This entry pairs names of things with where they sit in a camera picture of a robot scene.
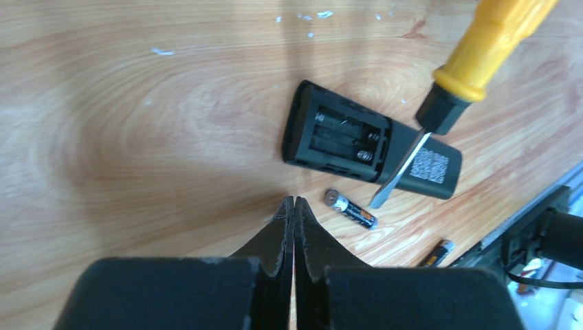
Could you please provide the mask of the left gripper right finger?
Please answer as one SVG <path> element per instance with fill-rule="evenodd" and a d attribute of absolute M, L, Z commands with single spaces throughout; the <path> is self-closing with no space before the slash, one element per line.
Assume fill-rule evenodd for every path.
<path fill-rule="evenodd" d="M 473 268 L 373 267 L 295 203 L 299 329 L 522 329 L 507 288 Z"/>

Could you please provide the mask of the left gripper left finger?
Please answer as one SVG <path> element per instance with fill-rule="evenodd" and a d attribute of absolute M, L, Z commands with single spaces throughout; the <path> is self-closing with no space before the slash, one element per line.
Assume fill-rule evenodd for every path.
<path fill-rule="evenodd" d="M 79 277 L 56 329 L 286 329 L 294 200 L 227 257 L 111 257 Z"/>

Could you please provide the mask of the black AAA battery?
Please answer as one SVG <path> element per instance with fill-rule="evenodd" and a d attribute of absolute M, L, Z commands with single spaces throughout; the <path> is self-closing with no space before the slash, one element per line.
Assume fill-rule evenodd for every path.
<path fill-rule="evenodd" d="M 441 240 L 434 249 L 423 259 L 419 267 L 434 268 L 440 265 L 443 260 L 453 251 L 455 243 L 448 239 Z"/>
<path fill-rule="evenodd" d="M 324 195 L 324 203 L 367 230 L 374 230 L 378 225 L 378 220 L 375 216 L 347 199 L 337 190 L 328 190 Z"/>

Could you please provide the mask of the black remote control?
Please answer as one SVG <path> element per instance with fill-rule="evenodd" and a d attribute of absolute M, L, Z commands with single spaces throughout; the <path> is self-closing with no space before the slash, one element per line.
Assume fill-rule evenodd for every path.
<path fill-rule="evenodd" d="M 292 100 L 282 142 L 284 162 L 382 185 L 417 132 L 348 98 L 303 80 Z M 461 152 L 430 138 L 396 187 L 449 199 L 457 187 Z"/>

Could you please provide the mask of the yellow handled screwdriver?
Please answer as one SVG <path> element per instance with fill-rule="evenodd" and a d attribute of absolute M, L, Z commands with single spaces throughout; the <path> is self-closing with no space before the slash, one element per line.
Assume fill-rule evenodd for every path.
<path fill-rule="evenodd" d="M 383 206 L 431 135 L 447 134 L 471 104 L 484 100 L 501 65 L 556 5 L 554 0 L 478 2 L 465 34 L 447 61 L 433 72 L 432 87 L 415 115 L 420 129 L 369 207 Z"/>

